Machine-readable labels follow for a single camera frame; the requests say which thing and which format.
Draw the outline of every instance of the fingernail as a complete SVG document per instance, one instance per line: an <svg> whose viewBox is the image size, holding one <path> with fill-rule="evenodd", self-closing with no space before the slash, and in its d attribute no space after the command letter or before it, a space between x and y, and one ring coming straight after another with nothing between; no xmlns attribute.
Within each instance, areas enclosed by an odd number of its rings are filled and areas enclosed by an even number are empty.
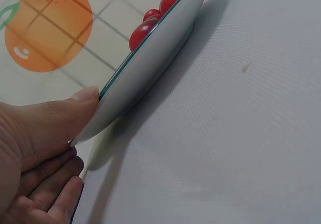
<svg viewBox="0 0 321 224"><path fill-rule="evenodd" d="M98 94L99 94L98 87L88 87L75 93L74 95L71 96L71 98L78 101L87 102L91 100L94 96L97 96Z"/></svg>

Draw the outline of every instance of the plate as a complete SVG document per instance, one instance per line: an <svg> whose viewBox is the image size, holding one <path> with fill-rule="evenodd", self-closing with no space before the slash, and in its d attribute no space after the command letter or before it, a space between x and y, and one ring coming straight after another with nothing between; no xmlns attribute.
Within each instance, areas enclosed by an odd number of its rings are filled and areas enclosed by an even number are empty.
<svg viewBox="0 0 321 224"><path fill-rule="evenodd" d="M131 109L153 86L192 32L204 0L178 0L112 76L92 119L70 146L86 141Z"/></svg>

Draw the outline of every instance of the hand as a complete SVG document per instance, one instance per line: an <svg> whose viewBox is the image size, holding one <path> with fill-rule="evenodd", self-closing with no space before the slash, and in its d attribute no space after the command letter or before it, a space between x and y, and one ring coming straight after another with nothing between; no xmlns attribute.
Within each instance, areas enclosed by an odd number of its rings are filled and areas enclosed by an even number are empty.
<svg viewBox="0 0 321 224"><path fill-rule="evenodd" d="M65 101L0 103L0 223L70 223L83 163L68 147L98 104L96 87Z"/></svg>

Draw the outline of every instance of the orange illustration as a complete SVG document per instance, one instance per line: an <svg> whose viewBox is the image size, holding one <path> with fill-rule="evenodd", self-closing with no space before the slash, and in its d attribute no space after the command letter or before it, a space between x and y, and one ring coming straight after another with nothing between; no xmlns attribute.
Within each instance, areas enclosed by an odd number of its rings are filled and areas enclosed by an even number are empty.
<svg viewBox="0 0 321 224"><path fill-rule="evenodd" d="M6 7L6 47L24 69L50 72L67 65L87 43L93 14L88 0L20 0Z"/></svg>

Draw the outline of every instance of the gray surface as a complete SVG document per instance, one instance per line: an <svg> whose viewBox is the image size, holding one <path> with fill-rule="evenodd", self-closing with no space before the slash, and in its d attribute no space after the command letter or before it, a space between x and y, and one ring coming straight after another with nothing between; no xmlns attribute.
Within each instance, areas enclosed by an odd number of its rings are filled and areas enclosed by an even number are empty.
<svg viewBox="0 0 321 224"><path fill-rule="evenodd" d="M74 223L320 223L320 3L209 0L96 146Z"/></svg>

